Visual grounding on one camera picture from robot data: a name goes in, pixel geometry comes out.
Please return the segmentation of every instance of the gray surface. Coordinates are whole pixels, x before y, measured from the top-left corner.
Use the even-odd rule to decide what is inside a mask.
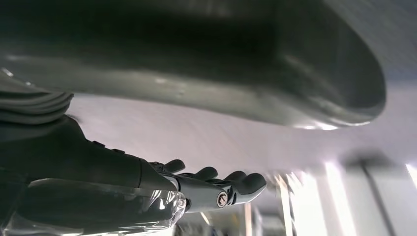
[[[387,79],[387,106],[373,123],[334,131],[295,130],[195,109],[78,96],[70,113],[88,138],[151,161],[180,158],[189,170],[297,168],[375,148],[400,162],[416,158],[417,2],[329,0],[369,44]]]

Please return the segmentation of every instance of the transparent plastic film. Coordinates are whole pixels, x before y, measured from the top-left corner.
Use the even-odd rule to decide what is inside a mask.
[[[175,191],[43,179],[27,187],[2,235],[145,235],[172,227],[185,205]]]

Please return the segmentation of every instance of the fluorescent light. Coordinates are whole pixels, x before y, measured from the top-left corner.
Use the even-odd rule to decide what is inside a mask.
[[[411,165],[408,165],[407,164],[405,166],[407,167],[408,173],[410,174],[411,179],[413,180],[414,185],[417,188],[417,170],[413,166],[411,166]]]
[[[279,184],[279,190],[281,192],[282,210],[284,212],[284,224],[286,236],[293,236],[293,219],[291,217],[290,209],[290,194],[288,192],[287,184],[284,179],[279,176],[274,176],[275,181]]]
[[[203,218],[203,220],[206,222],[206,224],[210,225],[210,221],[207,218],[207,216],[203,212],[200,212],[200,214],[201,214],[201,217]]]
[[[316,180],[302,172],[300,181],[292,173],[287,175],[294,193],[290,193],[294,212],[294,226],[298,236],[327,236],[327,229]]]
[[[333,203],[336,207],[340,227],[344,236],[356,236],[355,224],[349,209],[346,190],[343,185],[342,176],[338,168],[332,163],[326,163],[328,184],[330,187]]]

